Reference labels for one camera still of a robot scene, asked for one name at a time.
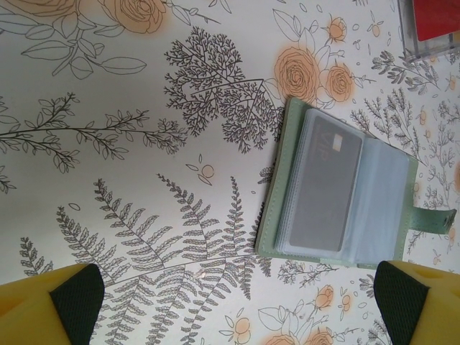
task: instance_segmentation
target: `yellow object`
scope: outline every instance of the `yellow object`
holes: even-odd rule
[[[0,344],[70,344],[50,293],[85,267],[75,264],[0,285]]]
[[[460,275],[390,261],[429,288],[410,345],[460,344]]]

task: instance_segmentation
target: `card holder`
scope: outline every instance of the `card holder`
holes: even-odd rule
[[[321,129],[333,132],[326,140],[327,152],[339,153],[326,160],[330,165],[318,157],[309,160],[309,152],[318,149],[318,141],[317,146],[311,144],[315,142],[318,121],[323,125]],[[361,142],[361,146],[353,144],[350,141],[353,138]],[[353,151],[359,153],[356,163],[350,155]],[[321,150],[318,152],[319,157],[325,157]],[[351,166],[346,170],[348,173],[345,173],[345,163]],[[435,211],[413,206],[417,167],[418,161],[410,155],[296,98],[290,99],[257,233],[256,252],[264,257],[365,268],[375,268],[384,259],[402,259],[408,229],[445,234],[456,214],[455,210]],[[349,184],[336,181],[342,176]],[[328,181],[334,188],[322,193]],[[319,202],[312,206],[311,200]],[[325,211],[326,215],[329,212],[329,217],[319,215],[318,210]],[[321,219],[328,227],[321,227]]]

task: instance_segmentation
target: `card holder snap strap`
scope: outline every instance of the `card holder snap strap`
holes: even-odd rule
[[[457,210],[428,210],[413,207],[409,229],[429,232],[431,234],[447,234],[454,222]]]

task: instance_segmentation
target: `mint green card holder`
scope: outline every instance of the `mint green card holder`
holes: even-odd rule
[[[282,208],[295,160],[295,153],[297,152],[299,138],[305,120],[305,113],[311,108],[311,106],[297,98],[292,98],[287,103],[281,140],[277,149],[275,169],[257,234],[256,252],[263,257],[276,257],[361,268],[375,268],[376,264],[355,264],[353,262],[320,257],[284,254],[277,251],[275,248],[278,226],[280,224]],[[409,229],[433,234],[447,234],[456,215],[456,210],[427,210],[417,208],[413,205],[413,186],[417,175],[418,161],[410,156],[409,162],[395,251],[393,258],[388,259],[403,259],[405,238]]]

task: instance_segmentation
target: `floral tablecloth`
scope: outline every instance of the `floral tablecloth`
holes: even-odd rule
[[[420,161],[460,203],[460,55],[402,55],[395,0],[0,0],[2,282],[76,262],[92,344],[390,344],[371,270],[253,250],[297,96]],[[448,235],[405,259],[460,270]]]

